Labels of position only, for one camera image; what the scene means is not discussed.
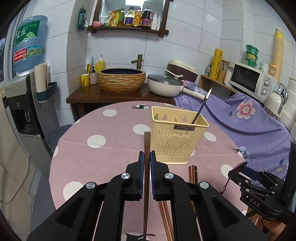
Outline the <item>black chopstick gold band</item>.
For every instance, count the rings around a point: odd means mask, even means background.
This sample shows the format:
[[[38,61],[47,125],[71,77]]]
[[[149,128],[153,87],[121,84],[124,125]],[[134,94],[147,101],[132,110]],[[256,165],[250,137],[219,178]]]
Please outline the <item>black chopstick gold band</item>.
[[[211,92],[212,92],[212,88],[210,88],[210,90],[208,91],[207,95],[204,97],[203,102],[202,102],[202,104],[201,104],[201,106],[200,106],[200,108],[199,108],[196,116],[194,117],[194,119],[192,121],[192,124],[194,124],[196,122],[196,120],[198,119],[199,115],[201,114],[201,111],[202,111],[203,107],[205,106],[205,104],[206,104],[206,102],[207,102],[207,100],[208,100]]]

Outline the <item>grey metal spoon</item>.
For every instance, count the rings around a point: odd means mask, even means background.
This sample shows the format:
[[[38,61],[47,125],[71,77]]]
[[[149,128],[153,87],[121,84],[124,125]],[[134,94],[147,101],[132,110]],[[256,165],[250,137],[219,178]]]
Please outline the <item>grey metal spoon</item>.
[[[245,167],[247,166],[247,161],[245,162],[241,162],[239,163],[238,165],[236,165],[232,170],[235,171],[236,173],[239,173],[240,171],[242,171]],[[226,187],[229,183],[230,179],[228,178],[226,184],[224,185],[224,187],[220,190],[220,194],[223,195],[223,193],[225,192],[226,190]]]

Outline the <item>white microwave oven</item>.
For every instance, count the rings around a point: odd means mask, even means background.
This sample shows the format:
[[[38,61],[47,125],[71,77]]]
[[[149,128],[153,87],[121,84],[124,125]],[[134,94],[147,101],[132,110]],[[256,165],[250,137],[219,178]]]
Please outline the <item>white microwave oven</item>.
[[[273,91],[279,90],[279,85],[271,75],[242,63],[234,64],[229,83],[234,89],[262,104]]]

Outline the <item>dark wooden counter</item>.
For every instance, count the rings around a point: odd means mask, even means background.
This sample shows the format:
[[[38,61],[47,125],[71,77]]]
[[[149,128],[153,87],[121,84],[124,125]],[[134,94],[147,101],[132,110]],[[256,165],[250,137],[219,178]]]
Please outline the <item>dark wooden counter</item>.
[[[146,85],[131,93],[109,93],[102,91],[99,85],[79,87],[66,98],[73,111],[74,120],[86,114],[114,103],[127,101],[152,101],[167,104],[175,104],[172,97],[163,97],[150,92]]]

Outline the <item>woven basin sink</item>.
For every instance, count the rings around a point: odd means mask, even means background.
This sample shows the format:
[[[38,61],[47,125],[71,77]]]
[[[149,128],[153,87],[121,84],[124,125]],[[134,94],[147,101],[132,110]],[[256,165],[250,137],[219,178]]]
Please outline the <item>woven basin sink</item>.
[[[101,90],[109,93],[130,93],[140,89],[146,73],[138,69],[110,68],[96,73]]]

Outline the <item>cream frying pan with lid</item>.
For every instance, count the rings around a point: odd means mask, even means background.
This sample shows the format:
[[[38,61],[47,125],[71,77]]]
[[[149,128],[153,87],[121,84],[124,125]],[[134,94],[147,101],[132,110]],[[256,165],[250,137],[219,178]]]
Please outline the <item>cream frying pan with lid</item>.
[[[152,93],[164,97],[176,97],[181,92],[184,92],[200,100],[205,98],[205,95],[185,88],[181,80],[165,75],[149,74],[147,76],[147,86]]]

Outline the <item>yellow cup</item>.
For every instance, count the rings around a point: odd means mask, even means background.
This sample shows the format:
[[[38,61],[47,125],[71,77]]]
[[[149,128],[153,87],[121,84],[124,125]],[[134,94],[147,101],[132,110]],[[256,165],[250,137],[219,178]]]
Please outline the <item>yellow cup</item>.
[[[80,75],[80,80],[81,80],[81,86],[82,87],[87,87],[90,85],[90,74],[82,74]]]

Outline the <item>stack of paper cups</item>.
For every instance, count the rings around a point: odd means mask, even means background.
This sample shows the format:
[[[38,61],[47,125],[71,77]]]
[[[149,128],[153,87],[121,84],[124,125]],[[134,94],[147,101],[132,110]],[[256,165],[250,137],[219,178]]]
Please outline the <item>stack of paper cups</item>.
[[[280,81],[282,62],[283,62],[283,34],[281,29],[276,28],[274,34],[274,56],[273,56],[273,64],[275,65],[276,72],[274,75],[274,79],[277,83]]]

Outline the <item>brown white rice cooker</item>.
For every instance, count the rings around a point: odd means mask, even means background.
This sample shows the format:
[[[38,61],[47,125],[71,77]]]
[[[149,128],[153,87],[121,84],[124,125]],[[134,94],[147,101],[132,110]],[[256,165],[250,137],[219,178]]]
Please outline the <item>brown white rice cooker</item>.
[[[198,76],[194,66],[177,59],[170,59],[166,69],[175,75],[182,75],[181,80],[195,82]]]

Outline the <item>water dispenser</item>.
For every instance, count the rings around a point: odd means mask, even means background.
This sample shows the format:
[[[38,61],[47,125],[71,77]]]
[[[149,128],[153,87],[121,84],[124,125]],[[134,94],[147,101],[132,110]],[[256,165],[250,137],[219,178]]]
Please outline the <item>water dispenser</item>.
[[[50,137],[60,127],[53,96],[38,102],[34,71],[24,72],[5,84],[5,93],[18,131],[16,136],[34,165],[49,174],[54,152]]]

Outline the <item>green instant noodle cups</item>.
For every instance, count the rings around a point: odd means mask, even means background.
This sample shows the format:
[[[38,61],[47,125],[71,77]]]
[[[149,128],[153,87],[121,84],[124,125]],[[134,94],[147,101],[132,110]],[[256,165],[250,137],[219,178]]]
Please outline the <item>green instant noodle cups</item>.
[[[255,68],[257,66],[258,53],[259,50],[256,47],[254,47],[253,45],[246,45],[245,58],[243,60],[243,63]]]

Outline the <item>yellow oil bottle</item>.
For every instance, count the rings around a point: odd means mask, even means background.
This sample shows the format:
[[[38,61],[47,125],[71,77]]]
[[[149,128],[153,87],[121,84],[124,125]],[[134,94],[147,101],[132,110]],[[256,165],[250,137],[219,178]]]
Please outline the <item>yellow oil bottle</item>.
[[[134,13],[134,18],[133,18],[133,26],[134,27],[139,27],[140,26],[140,21],[142,18],[142,12],[141,12],[141,8],[138,8],[135,13]]]

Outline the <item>dark soy sauce bottle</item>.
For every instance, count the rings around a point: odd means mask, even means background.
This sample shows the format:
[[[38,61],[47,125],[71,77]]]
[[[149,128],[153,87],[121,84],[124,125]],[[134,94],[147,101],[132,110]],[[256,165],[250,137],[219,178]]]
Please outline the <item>dark soy sauce bottle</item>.
[[[152,18],[153,18],[153,12],[151,10],[151,7],[148,6],[142,13],[142,17],[140,20],[140,27],[143,29],[151,29]]]

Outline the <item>blue water jug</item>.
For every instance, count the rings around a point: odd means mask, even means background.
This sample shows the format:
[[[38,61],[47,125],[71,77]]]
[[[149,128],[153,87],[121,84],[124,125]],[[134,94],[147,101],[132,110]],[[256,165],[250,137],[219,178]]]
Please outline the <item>blue water jug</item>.
[[[13,48],[13,71],[16,73],[32,69],[43,60],[47,22],[46,16],[37,15],[18,26]]]

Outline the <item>wooden wall shelf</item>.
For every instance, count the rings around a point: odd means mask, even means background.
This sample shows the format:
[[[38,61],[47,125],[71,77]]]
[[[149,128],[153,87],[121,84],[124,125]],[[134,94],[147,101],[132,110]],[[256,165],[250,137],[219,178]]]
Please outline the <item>wooden wall shelf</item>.
[[[141,27],[93,27],[93,25],[89,25],[87,30],[90,33],[95,34],[97,31],[136,31],[136,32],[146,32],[157,34],[159,37],[165,37],[169,34],[169,30],[166,29],[167,18],[169,13],[170,3],[173,1],[165,0],[163,1],[163,13],[162,19],[160,23],[159,30],[152,30],[152,29],[143,29]]]

